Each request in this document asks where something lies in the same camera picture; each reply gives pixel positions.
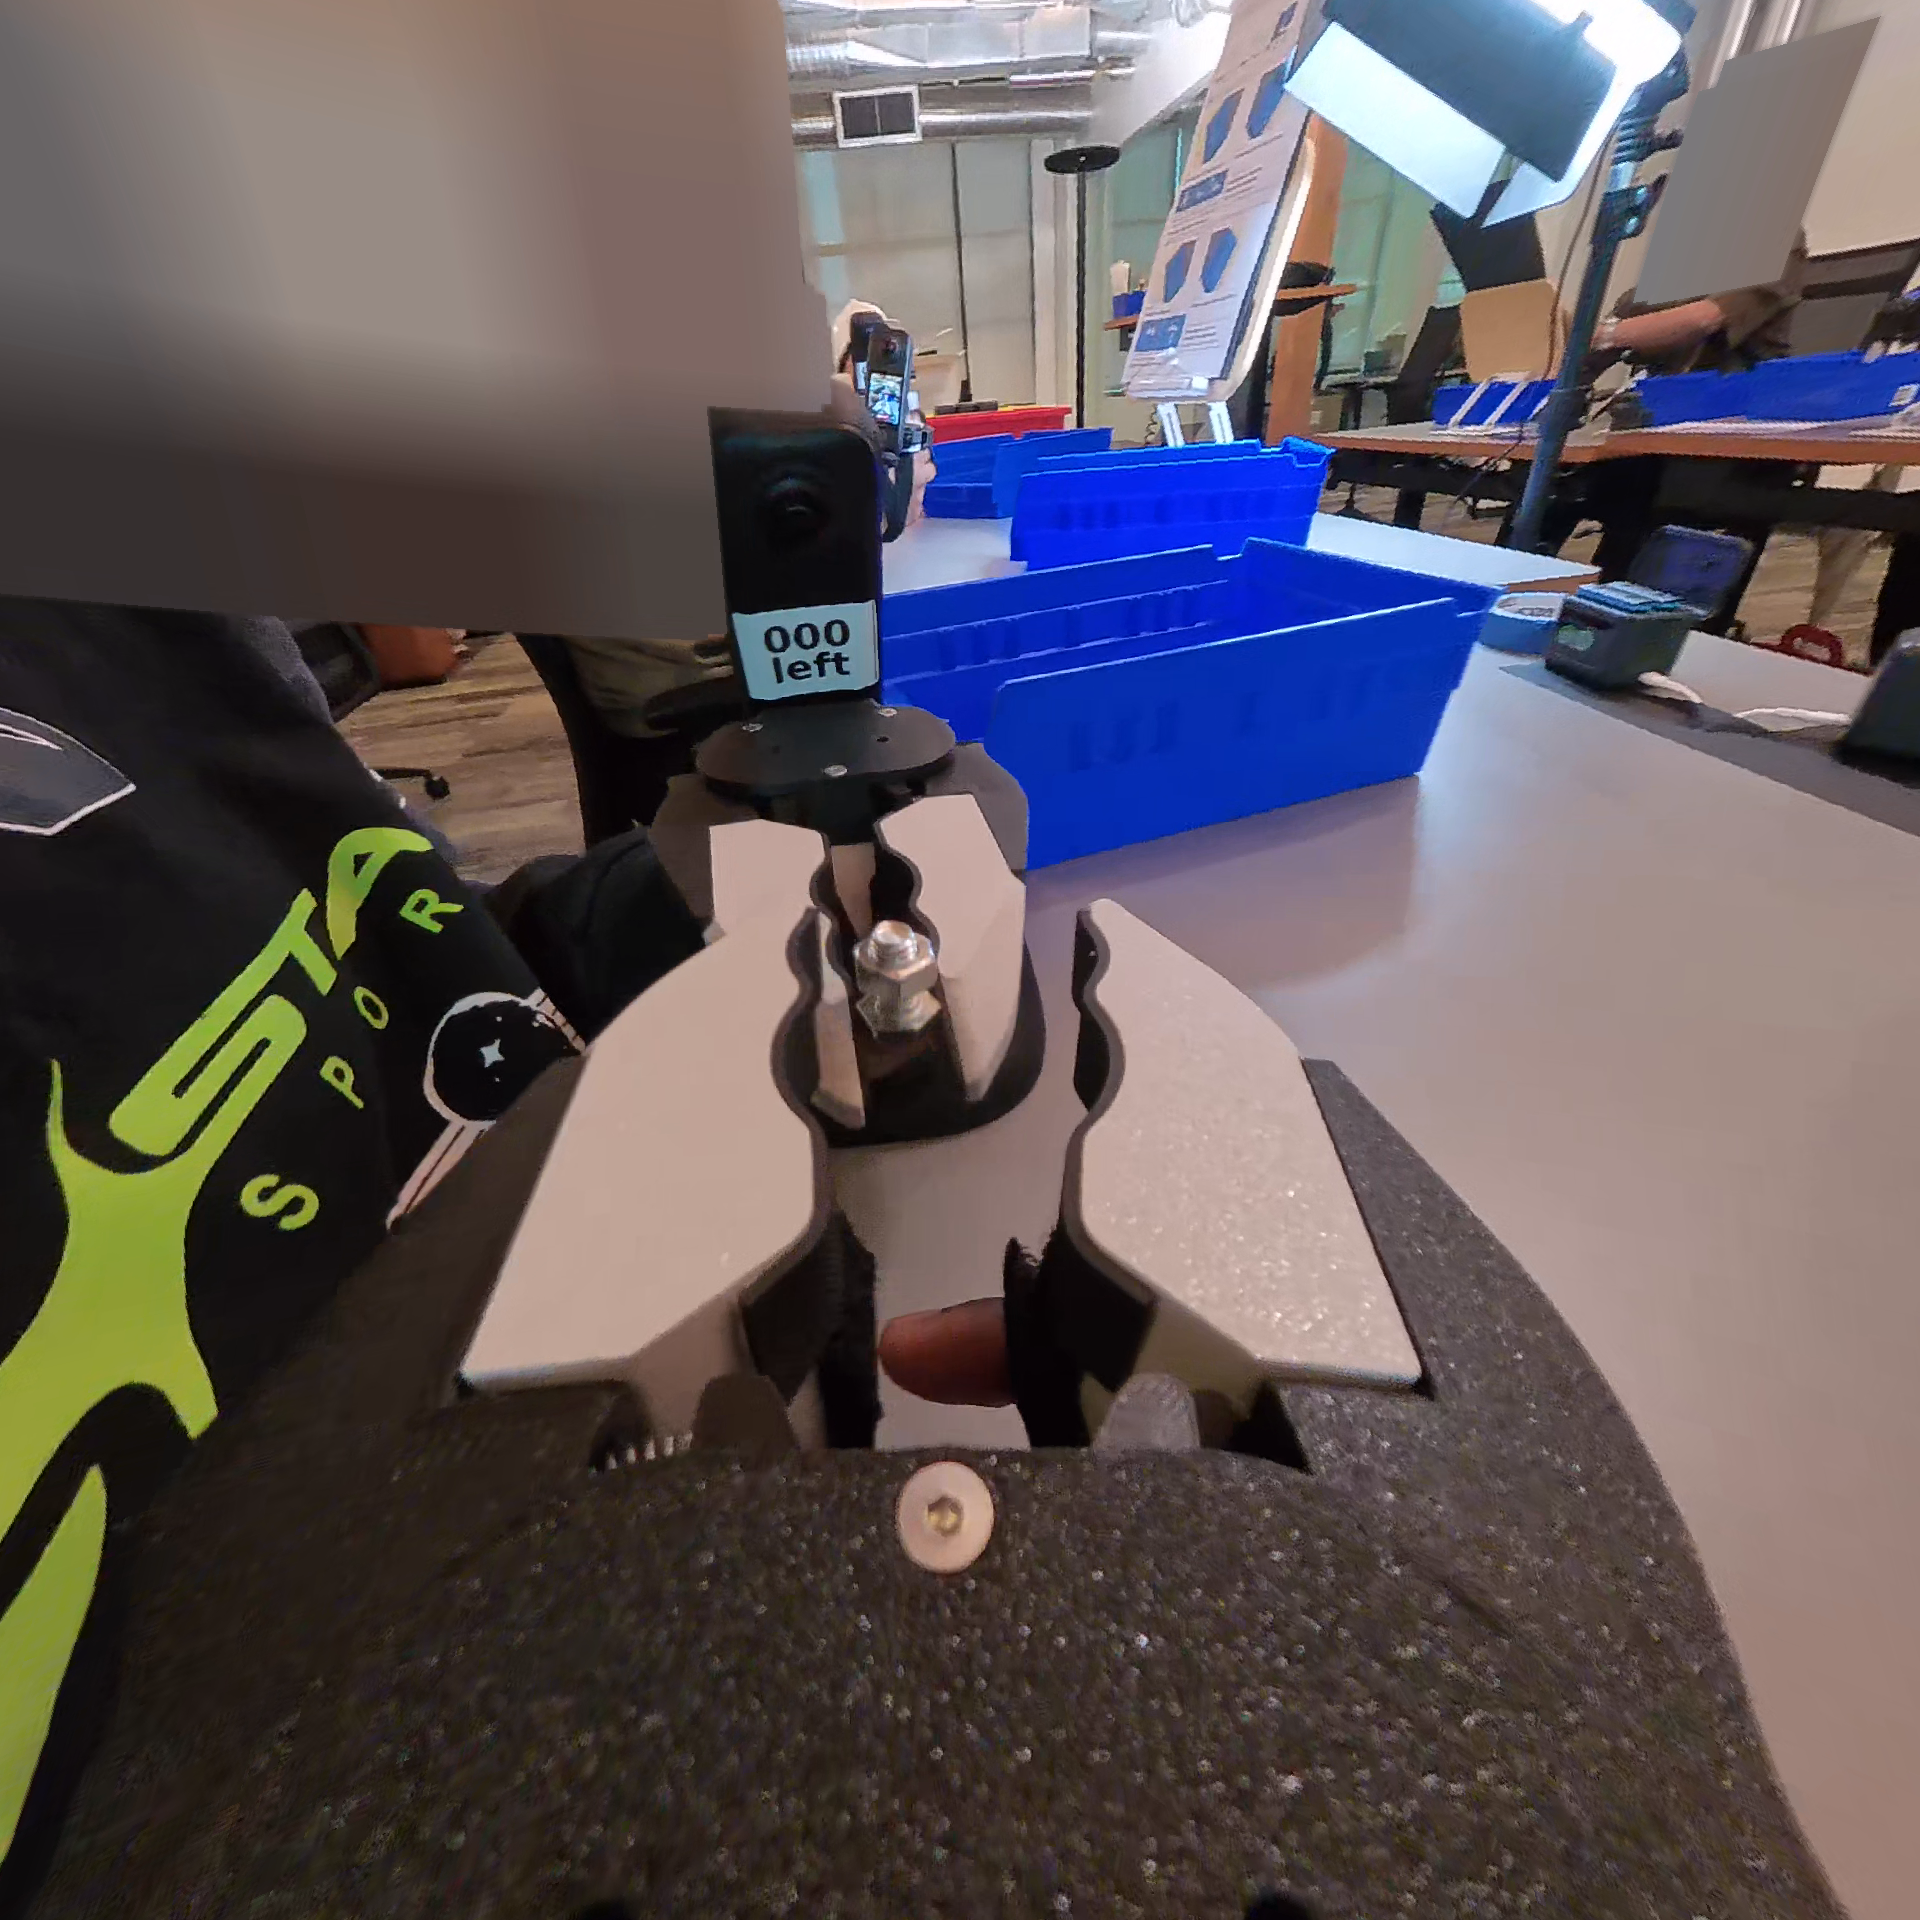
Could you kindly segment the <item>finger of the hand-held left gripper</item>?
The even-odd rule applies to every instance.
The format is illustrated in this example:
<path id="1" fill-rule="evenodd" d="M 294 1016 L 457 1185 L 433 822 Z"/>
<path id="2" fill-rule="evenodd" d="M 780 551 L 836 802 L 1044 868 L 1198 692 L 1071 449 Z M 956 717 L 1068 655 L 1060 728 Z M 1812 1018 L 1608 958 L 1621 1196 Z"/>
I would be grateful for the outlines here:
<path id="1" fill-rule="evenodd" d="M 812 1105 L 832 1127 L 859 1135 L 869 1121 L 856 1058 L 856 985 L 853 948 L 823 833 L 788 822 L 721 822 L 709 830 L 711 917 L 707 944 L 782 905 L 808 902 L 821 948 L 821 997 L 814 1012 L 819 1080 Z"/>
<path id="2" fill-rule="evenodd" d="M 942 1016 L 904 1042 L 929 1062 L 936 1102 L 1022 1102 L 1040 1079 L 1043 1007 L 1023 944 L 1023 879 L 980 802 L 912 799 L 873 830 L 873 922 L 907 921 L 939 954 Z"/>

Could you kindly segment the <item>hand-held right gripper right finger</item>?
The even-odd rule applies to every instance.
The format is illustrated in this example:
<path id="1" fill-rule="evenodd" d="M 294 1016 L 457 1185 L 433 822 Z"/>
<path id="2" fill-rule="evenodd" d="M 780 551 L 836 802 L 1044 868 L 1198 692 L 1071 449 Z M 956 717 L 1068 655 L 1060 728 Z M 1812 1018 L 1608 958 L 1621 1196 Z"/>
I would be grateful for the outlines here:
<path id="1" fill-rule="evenodd" d="M 1087 1449 L 1150 1381 L 1237 1450 L 1304 1449 L 1288 1394 L 1422 1402 L 1416 1337 L 1285 1028 L 1111 898 L 1077 914 L 1071 1006 L 1057 1213 L 1003 1268 L 1027 1439 Z"/>

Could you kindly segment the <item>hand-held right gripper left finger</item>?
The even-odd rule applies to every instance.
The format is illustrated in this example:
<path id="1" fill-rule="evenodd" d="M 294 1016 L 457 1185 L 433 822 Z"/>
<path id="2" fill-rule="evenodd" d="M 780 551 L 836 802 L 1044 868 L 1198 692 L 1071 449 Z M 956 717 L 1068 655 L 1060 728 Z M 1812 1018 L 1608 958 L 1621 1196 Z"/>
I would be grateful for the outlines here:
<path id="1" fill-rule="evenodd" d="M 761 902 L 590 1047 L 469 1335 L 476 1391 L 625 1388 L 652 1434 L 767 1381 L 804 1449 L 880 1423 L 876 1262 L 832 1190 L 821 908 Z"/>

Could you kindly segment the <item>silver hex nut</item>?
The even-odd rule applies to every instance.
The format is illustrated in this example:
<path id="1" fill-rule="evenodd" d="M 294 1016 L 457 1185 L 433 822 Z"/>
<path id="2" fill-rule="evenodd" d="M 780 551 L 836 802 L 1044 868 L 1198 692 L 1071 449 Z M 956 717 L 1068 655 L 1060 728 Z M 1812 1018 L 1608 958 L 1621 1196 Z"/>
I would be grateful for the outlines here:
<path id="1" fill-rule="evenodd" d="M 903 919 L 880 919 L 853 946 L 859 997 L 904 1018 L 903 1007 L 939 989 L 942 972 L 933 938 Z"/>

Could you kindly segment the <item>person's left forearm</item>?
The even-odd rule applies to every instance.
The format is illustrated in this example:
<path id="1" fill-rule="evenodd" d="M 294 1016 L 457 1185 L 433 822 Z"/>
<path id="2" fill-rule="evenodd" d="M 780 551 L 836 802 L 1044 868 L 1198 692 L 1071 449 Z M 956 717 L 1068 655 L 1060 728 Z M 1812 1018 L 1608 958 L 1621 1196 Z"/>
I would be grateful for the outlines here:
<path id="1" fill-rule="evenodd" d="M 579 855 L 534 856 L 487 886 L 483 902 L 584 1042 L 704 948 L 704 921 L 641 826 Z"/>

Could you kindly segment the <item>black office chair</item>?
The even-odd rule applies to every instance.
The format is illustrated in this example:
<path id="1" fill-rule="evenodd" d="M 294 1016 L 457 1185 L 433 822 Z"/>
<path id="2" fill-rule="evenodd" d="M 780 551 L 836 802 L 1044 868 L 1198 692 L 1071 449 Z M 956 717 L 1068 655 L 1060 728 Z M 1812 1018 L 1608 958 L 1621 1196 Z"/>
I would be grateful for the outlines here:
<path id="1" fill-rule="evenodd" d="M 422 760 L 419 728 L 439 714 L 436 702 L 464 670 L 467 631 L 367 621 L 358 636 L 373 655 L 376 692 L 349 725 L 355 749 L 381 780 L 432 809 L 447 797 L 447 780 Z"/>

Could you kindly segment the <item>black floor lamp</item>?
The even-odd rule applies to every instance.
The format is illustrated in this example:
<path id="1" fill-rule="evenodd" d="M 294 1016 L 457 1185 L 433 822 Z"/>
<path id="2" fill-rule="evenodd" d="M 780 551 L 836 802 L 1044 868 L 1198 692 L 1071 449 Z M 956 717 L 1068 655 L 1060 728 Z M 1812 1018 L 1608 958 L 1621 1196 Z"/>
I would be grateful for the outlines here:
<path id="1" fill-rule="evenodd" d="M 1120 148 L 1078 141 L 1051 151 L 1044 170 L 1071 181 L 1071 425 L 1087 425 L 1087 181 L 1113 169 Z"/>

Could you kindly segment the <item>black printed shirt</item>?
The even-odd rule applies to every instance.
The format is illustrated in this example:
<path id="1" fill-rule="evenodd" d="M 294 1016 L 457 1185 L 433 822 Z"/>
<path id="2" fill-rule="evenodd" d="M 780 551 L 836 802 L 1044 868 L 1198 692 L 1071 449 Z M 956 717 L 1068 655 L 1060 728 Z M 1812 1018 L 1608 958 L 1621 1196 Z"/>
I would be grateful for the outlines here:
<path id="1" fill-rule="evenodd" d="M 574 1032 L 257 621 L 4 598 L 4 1916 L 136 1519 Z"/>

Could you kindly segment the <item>roll-up banner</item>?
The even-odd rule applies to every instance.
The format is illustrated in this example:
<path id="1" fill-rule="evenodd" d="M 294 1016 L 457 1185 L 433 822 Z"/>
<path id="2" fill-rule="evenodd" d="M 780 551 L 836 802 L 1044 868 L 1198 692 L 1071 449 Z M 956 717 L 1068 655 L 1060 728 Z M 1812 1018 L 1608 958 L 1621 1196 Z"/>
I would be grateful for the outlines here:
<path id="1" fill-rule="evenodd" d="M 1227 400 L 1257 359 L 1311 186 L 1308 104 L 1288 79 L 1319 12 L 1232 12 L 1125 359 L 1128 400 Z"/>

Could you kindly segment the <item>black and blue device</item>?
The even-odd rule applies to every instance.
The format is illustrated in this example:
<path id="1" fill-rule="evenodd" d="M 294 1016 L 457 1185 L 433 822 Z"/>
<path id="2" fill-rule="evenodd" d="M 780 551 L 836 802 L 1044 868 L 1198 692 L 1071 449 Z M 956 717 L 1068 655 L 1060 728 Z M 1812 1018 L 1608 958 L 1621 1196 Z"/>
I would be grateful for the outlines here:
<path id="1" fill-rule="evenodd" d="M 1596 689 L 1637 688 L 1668 673 L 1702 608 L 1641 582 L 1589 582 L 1563 598 L 1543 662 Z"/>

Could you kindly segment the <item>dark blue bag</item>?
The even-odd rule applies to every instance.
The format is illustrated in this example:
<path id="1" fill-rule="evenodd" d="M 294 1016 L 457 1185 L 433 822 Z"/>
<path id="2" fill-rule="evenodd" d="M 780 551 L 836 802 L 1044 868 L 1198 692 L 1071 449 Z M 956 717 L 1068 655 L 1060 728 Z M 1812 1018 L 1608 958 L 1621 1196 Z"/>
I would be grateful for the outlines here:
<path id="1" fill-rule="evenodd" d="M 1736 613 L 1758 559 L 1760 549 L 1747 537 L 1668 524 L 1648 534 L 1623 581 L 1684 604 L 1695 625 L 1715 633 Z"/>

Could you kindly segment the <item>studio light on stand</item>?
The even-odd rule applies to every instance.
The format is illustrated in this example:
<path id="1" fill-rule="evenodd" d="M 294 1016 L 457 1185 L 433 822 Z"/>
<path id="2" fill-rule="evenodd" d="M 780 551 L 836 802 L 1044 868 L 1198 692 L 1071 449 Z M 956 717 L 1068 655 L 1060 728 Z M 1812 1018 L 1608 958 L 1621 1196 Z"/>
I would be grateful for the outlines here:
<path id="1" fill-rule="evenodd" d="M 1470 218 L 1512 161 L 1493 222 L 1557 206 L 1605 157 L 1589 263 L 1541 413 L 1511 540 L 1537 551 L 1551 481 L 1584 418 L 1581 374 L 1621 245 L 1644 230 L 1662 112 L 1688 92 L 1684 2 L 1328 2 L 1287 93 Z"/>

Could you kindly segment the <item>grey tool case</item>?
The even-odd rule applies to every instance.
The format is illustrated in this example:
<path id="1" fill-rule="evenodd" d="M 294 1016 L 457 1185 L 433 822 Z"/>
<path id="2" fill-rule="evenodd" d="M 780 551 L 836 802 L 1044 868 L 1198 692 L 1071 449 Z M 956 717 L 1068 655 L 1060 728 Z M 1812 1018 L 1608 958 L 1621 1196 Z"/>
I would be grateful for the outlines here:
<path id="1" fill-rule="evenodd" d="M 1886 648 L 1833 753 L 1880 777 L 1918 782 L 1918 628 Z"/>

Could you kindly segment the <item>long wooden desk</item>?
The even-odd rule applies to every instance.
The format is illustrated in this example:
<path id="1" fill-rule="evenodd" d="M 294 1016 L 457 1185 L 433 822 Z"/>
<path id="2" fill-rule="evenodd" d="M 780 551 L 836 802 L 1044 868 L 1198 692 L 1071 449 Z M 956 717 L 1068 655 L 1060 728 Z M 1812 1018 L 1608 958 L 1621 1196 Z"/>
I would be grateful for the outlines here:
<path id="1" fill-rule="evenodd" d="M 1889 537 L 1872 658 L 1916 628 L 1918 505 L 1916 408 L 1889 420 L 1752 422 L 1708 420 L 1572 433 L 1547 484 L 1537 534 L 1515 534 L 1537 457 L 1533 436 L 1478 433 L 1436 422 L 1334 430 L 1331 481 L 1388 488 L 1395 524 L 1419 529 L 1429 497 L 1488 501 L 1502 511 L 1500 546 L 1557 554 L 1572 529 L 1599 527 L 1596 566 L 1605 581 L 1630 570 L 1659 527 L 1694 525 L 1763 546 L 1780 529 Z"/>

